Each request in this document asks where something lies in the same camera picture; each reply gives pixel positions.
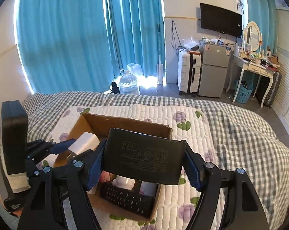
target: teal curtain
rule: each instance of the teal curtain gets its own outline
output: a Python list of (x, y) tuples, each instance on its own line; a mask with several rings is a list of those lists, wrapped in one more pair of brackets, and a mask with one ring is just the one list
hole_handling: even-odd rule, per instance
[(103, 0), (20, 0), (17, 37), (35, 92), (109, 90)]
[(247, 0), (249, 10), (249, 22), (255, 21), (263, 34), (265, 54), (267, 46), (272, 53), (277, 49), (277, 10), (274, 0)]
[(130, 63), (145, 77), (156, 75), (159, 55), (165, 64), (161, 0), (106, 0), (106, 21), (115, 76)]

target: green leaf pattern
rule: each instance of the green leaf pattern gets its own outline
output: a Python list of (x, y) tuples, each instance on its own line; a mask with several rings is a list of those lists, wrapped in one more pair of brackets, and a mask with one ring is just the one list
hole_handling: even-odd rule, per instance
[(197, 206), (198, 202), (199, 202), (200, 197), (192, 197), (190, 199), (190, 202), (194, 205), (194, 207)]
[(109, 218), (112, 219), (112, 220), (125, 220), (125, 217), (116, 216), (114, 214), (109, 215)]
[(197, 118), (199, 118), (202, 116), (202, 114), (200, 112), (196, 111), (196, 116), (197, 116)]
[(42, 168), (50, 166), (47, 160), (43, 160)]
[(177, 126), (177, 128), (180, 128), (184, 131), (187, 131), (191, 128), (191, 123), (189, 121), (187, 121), (187, 122), (183, 122), (183, 123), (178, 123), (176, 126)]
[(80, 115), (82, 115), (82, 114), (84, 114), (84, 113), (89, 113), (90, 112), (90, 108), (86, 108), (86, 109), (84, 109), (84, 111), (82, 111), (81, 113), (80, 113)]
[[(155, 222), (156, 222), (156, 220), (153, 219), (153, 220), (151, 220), (150, 224), (155, 224)], [(139, 226), (148, 225), (148, 223), (144, 223), (144, 222), (142, 222), (142, 221), (138, 221), (138, 225), (139, 225)]]
[(182, 184), (185, 184), (185, 183), (186, 183), (186, 179), (181, 177), (179, 179), (179, 184), (178, 185), (182, 185)]

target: purple flower pattern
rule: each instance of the purple flower pattern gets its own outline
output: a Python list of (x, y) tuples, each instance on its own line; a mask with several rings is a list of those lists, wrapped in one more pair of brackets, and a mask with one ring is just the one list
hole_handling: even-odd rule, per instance
[(204, 158), (206, 162), (213, 162), (214, 156), (212, 155), (212, 150), (208, 150), (208, 152), (204, 154)]
[(66, 141), (68, 138), (68, 133), (62, 133), (59, 137), (60, 142)]
[(85, 107), (78, 107), (77, 108), (77, 112), (78, 113), (81, 113), (82, 111), (84, 111), (85, 110)]
[(70, 112), (71, 112), (71, 110), (67, 110), (67, 111), (64, 113), (63, 117), (68, 116), (68, 115), (70, 114)]
[(41, 170), (42, 169), (42, 161), (39, 162), (37, 165), (36, 165), (37, 169), (38, 170)]
[(155, 226), (151, 224), (144, 225), (140, 230), (155, 230)]
[(184, 112), (180, 112), (177, 111), (174, 115), (173, 115), (173, 119), (177, 122), (177, 123), (183, 123), (186, 121), (187, 117), (186, 114)]
[(183, 176), (185, 176), (185, 175), (186, 175), (186, 172), (185, 172), (185, 170), (184, 170), (184, 167), (182, 167), (182, 171), (181, 171), (181, 174), (182, 174)]
[(183, 222), (189, 222), (194, 212), (194, 205), (183, 205), (179, 208), (179, 218), (183, 219)]

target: table leg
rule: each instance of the table leg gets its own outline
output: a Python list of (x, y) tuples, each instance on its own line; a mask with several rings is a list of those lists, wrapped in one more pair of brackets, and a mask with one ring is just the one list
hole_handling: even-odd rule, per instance
[(264, 100), (265, 100), (268, 92), (270, 91), (270, 88), (271, 88), (271, 86), (272, 86), (272, 83), (273, 83), (273, 77), (270, 77), (270, 79), (269, 79), (269, 86), (268, 86), (268, 88), (267, 88), (267, 90), (266, 90), (266, 92), (265, 92), (265, 94), (264, 94), (263, 99), (262, 99), (262, 106), (261, 106), (261, 108), (264, 107)]
[(235, 62), (232, 61), (231, 62), (231, 70), (230, 70), (230, 81), (228, 83), (228, 88), (225, 90), (226, 92), (228, 92), (228, 90), (231, 88), (234, 65), (235, 65)]
[(257, 92), (257, 89), (258, 89), (258, 87), (259, 87), (259, 82), (260, 82), (260, 79), (262, 78), (262, 76), (260, 75), (259, 76), (259, 79), (258, 79), (258, 81), (257, 81), (257, 85), (256, 85), (256, 88), (255, 88), (255, 92), (254, 92), (254, 94), (253, 94), (253, 97), (255, 97), (255, 94), (256, 94), (256, 92)]
[(236, 93), (235, 93), (235, 96), (234, 96), (234, 99), (233, 99), (233, 102), (235, 102), (236, 98), (237, 98), (237, 94), (238, 94), (238, 91), (239, 91), (239, 88), (240, 88), (240, 84), (241, 84), (241, 81), (242, 81), (242, 76), (244, 75), (244, 67), (242, 67), (241, 69), (241, 74), (240, 74), (240, 79), (239, 79), (239, 82), (238, 82), (238, 86), (237, 86), (237, 90), (236, 90)]

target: vanity table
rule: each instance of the vanity table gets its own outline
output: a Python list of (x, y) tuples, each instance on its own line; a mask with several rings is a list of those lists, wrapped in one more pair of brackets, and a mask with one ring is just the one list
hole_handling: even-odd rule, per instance
[[(257, 26), (257, 24), (254, 21), (249, 22), (248, 25), (246, 26), (246, 28), (244, 30), (244, 39), (245, 39), (245, 42), (248, 44), (248, 46), (251, 46), (251, 52), (257, 51), (258, 48), (259, 48), (259, 52), (261, 51), (260, 45), (263, 42), (262, 34), (260, 33), (259, 27)], [(255, 96), (255, 94), (257, 92), (261, 77), (265, 76), (265, 77), (269, 78), (269, 85), (268, 85), (268, 88), (267, 88), (267, 90), (264, 94), (264, 97), (262, 99), (261, 107), (263, 108), (265, 98), (266, 98), (266, 96), (267, 96), (267, 94), (268, 94), (268, 92), (269, 92), (269, 90), (273, 84), (274, 71), (268, 70), (266, 67), (263, 67), (262, 65), (258, 65), (258, 64), (255, 64), (253, 62), (246, 61), (243, 58), (239, 57), (239, 55), (240, 55), (239, 52), (236, 52), (233, 55), (233, 58), (234, 58), (233, 62), (234, 62), (234, 64), (238, 65), (241, 68), (241, 74), (240, 74), (240, 79), (238, 82), (238, 87), (236, 89), (236, 93), (234, 95), (234, 99), (233, 99), (232, 103), (234, 103), (236, 98), (237, 98), (240, 84), (242, 82), (242, 78), (244, 75), (244, 71), (249, 71), (252, 73), (259, 74), (259, 79), (257, 81), (257, 85), (255, 88), (253, 97)], [(229, 91), (231, 84), (232, 84), (233, 68), (234, 68), (234, 65), (231, 65), (230, 82), (228, 84), (228, 88), (226, 89), (226, 92)]]
[[(244, 71), (250, 71), (252, 73), (257, 73), (259, 74), (259, 79), (257, 81), (257, 85), (256, 85), (256, 88), (255, 88), (255, 91), (254, 91), (254, 94), (253, 94), (253, 97), (255, 96), (256, 92), (257, 92), (257, 89), (259, 87), (259, 82), (260, 82), (260, 79), (262, 76), (265, 76), (265, 77), (268, 77), (269, 78), (269, 85), (268, 85), (268, 88), (264, 94), (264, 97), (262, 99), (262, 104), (261, 104), (261, 107), (263, 108), (264, 106), (264, 100), (272, 86), (272, 83), (273, 83), (273, 74), (274, 74), (274, 71), (272, 70), (268, 70), (266, 69), (266, 67), (263, 67), (261, 65), (256, 65), (255, 63), (251, 63), (251, 62), (248, 62), (236, 55), (233, 55), (234, 57), (234, 60), (233, 62), (239, 66), (241, 68), (241, 74), (240, 74), (240, 79), (239, 79), (239, 82), (238, 82), (238, 87), (236, 89), (236, 93), (234, 95), (234, 99), (233, 99), (233, 102), (235, 102), (236, 98), (237, 98), (237, 94), (238, 94), (238, 91), (239, 91), (239, 88), (240, 88), (240, 84), (241, 84), (241, 81), (242, 81), (242, 77), (244, 75)], [(234, 65), (231, 66), (231, 73), (230, 73), (230, 82), (228, 84), (228, 88), (226, 89), (226, 92), (229, 91), (229, 89), (231, 88), (231, 84), (232, 84), (232, 75), (233, 75), (233, 68), (234, 68)]]

